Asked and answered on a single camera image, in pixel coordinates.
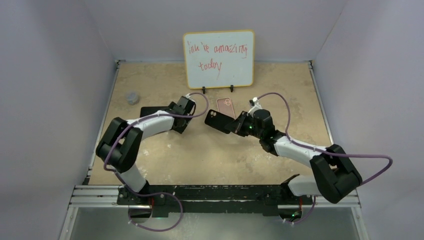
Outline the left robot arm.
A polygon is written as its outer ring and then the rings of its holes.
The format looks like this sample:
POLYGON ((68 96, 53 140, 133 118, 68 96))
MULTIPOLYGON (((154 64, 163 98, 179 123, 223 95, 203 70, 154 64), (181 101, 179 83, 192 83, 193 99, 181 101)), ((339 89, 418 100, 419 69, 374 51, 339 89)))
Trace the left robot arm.
POLYGON ((182 96, 168 106, 145 107, 137 119, 114 118, 99 141, 95 154, 103 161, 103 168, 113 172, 129 189, 129 197, 138 205, 149 199, 149 182, 136 166, 141 142, 160 133, 183 133, 191 121, 196 102, 182 96))

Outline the black phone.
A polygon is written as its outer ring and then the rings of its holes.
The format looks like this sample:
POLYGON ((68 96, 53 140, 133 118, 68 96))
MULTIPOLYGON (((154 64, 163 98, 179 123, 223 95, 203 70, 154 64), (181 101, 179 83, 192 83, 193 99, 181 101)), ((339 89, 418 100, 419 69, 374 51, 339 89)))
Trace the black phone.
POLYGON ((210 109, 206 114, 204 123, 222 133, 229 134, 231 131, 227 125, 231 124, 235 119, 216 110, 210 109))

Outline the bare phone with purple edge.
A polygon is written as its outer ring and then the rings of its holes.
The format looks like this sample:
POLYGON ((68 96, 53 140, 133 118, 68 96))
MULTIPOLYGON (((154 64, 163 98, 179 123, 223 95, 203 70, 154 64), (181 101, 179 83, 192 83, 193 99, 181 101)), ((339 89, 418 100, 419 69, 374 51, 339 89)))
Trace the bare phone with purple edge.
POLYGON ((140 109, 139 117, 143 118, 146 116, 161 116, 163 114, 168 114, 169 108, 167 106, 143 106, 140 109))

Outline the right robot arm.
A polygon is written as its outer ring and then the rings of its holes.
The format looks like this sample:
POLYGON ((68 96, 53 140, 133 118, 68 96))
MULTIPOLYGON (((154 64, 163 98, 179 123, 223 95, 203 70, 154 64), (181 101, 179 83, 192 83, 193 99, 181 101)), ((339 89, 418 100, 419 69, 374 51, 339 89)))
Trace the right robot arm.
POLYGON ((280 196, 288 204, 307 195, 319 195, 337 204, 363 182, 359 171, 341 146, 296 143, 286 133, 276 129, 268 110, 260 109, 252 114, 243 111, 224 128, 241 137, 253 136, 267 153, 289 158, 311 168, 311 176, 298 174, 283 182, 280 196))

